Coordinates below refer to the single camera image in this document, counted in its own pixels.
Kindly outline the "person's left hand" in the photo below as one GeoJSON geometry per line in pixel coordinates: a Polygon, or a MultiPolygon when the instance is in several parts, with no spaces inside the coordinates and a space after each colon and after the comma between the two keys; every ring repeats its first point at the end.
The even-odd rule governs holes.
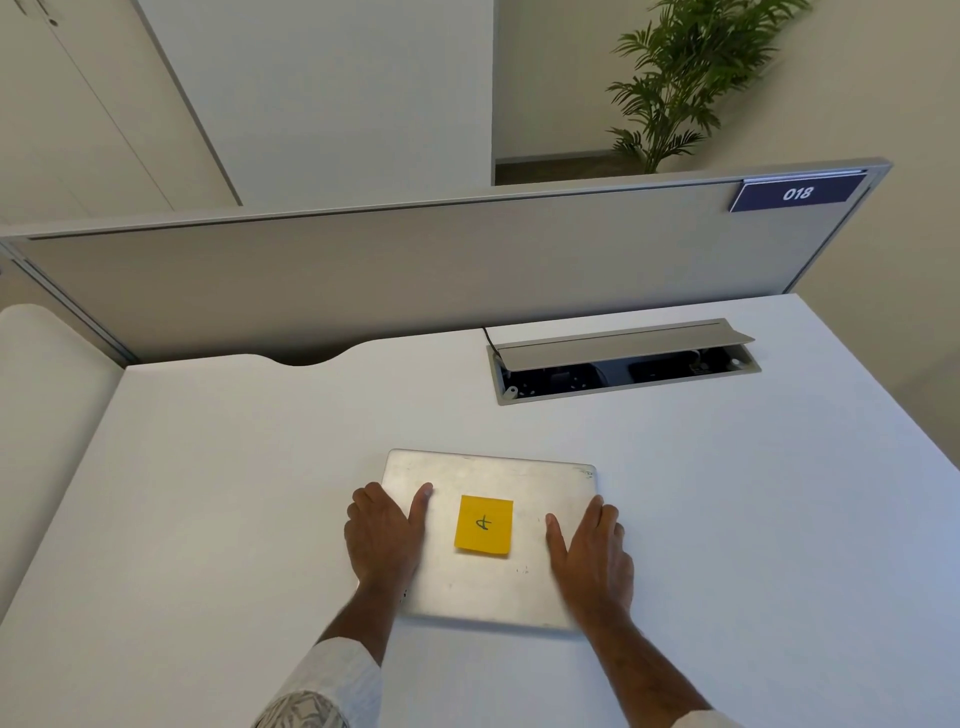
{"type": "Polygon", "coordinates": [[[417,531],[407,511],[379,482],[354,491],[343,527],[346,551],[362,588],[400,601],[422,560],[426,530],[417,531]]]}

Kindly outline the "person's right hand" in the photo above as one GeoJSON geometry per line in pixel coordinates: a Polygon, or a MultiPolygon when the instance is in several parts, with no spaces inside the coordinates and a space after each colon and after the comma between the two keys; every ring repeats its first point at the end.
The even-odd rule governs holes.
{"type": "Polygon", "coordinates": [[[567,611],[584,634],[603,625],[629,622],[635,569],[624,548],[618,507],[595,495],[573,536],[566,540],[569,567],[553,574],[567,611]]]}

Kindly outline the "silver laptop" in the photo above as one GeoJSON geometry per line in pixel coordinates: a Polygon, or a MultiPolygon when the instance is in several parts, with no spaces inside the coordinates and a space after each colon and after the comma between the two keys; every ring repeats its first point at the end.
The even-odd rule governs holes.
{"type": "Polygon", "coordinates": [[[545,516],[570,538],[597,492],[596,468],[548,462],[393,449],[381,480],[408,510],[426,482],[434,486],[420,565],[403,599],[411,617],[575,632],[551,572],[545,516]],[[457,550],[454,533],[463,495],[513,501],[507,557],[457,550]]]}

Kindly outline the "person's right forearm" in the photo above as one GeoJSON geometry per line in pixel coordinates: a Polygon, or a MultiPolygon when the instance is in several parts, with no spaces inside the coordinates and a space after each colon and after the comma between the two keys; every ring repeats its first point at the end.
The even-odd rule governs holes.
{"type": "Polygon", "coordinates": [[[603,603],[575,619],[630,728],[743,728],[715,710],[623,608],[603,603]]]}

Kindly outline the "person's left forearm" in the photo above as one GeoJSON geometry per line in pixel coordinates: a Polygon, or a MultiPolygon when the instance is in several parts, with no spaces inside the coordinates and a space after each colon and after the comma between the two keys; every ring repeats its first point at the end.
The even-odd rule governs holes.
{"type": "Polygon", "coordinates": [[[360,586],[250,728],[378,728],[402,590],[360,586]]]}

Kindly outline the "yellow sticky note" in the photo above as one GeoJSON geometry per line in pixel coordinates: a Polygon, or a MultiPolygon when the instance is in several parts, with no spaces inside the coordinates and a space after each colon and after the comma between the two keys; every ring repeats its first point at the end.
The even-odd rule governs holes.
{"type": "Polygon", "coordinates": [[[514,502],[461,496],[453,546],[459,552],[507,557],[512,548],[514,502]]]}

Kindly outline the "grey desk divider panel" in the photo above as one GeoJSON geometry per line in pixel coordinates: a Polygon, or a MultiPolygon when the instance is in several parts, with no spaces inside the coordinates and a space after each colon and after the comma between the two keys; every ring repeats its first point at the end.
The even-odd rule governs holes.
{"type": "Polygon", "coordinates": [[[0,254],[128,363],[281,361],[391,336],[791,291],[883,157],[261,211],[0,226],[0,254]],[[865,171],[845,202],[730,213],[748,179],[865,171]]]}

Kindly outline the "blue number label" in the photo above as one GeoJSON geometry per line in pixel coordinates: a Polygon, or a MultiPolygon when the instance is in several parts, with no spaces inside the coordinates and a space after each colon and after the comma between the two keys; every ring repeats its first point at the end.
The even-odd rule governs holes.
{"type": "Polygon", "coordinates": [[[867,178],[865,171],[745,179],[728,212],[750,213],[845,203],[867,178]]]}

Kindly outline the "green potted palm plant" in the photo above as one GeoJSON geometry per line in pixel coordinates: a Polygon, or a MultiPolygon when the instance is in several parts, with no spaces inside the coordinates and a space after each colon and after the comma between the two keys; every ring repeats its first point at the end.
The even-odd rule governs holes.
{"type": "Polygon", "coordinates": [[[658,172],[692,156],[719,130],[716,107],[762,77],[778,35],[811,0],[656,0],[655,18],[618,37],[613,52],[633,60],[628,80],[607,91],[630,127],[612,127],[613,151],[658,172]]]}

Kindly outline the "beige cabinet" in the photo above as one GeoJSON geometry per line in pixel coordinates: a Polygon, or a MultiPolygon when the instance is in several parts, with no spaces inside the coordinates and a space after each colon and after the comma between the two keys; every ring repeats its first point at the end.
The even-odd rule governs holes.
{"type": "Polygon", "coordinates": [[[0,225],[237,205],[133,0],[0,0],[0,225]]]}

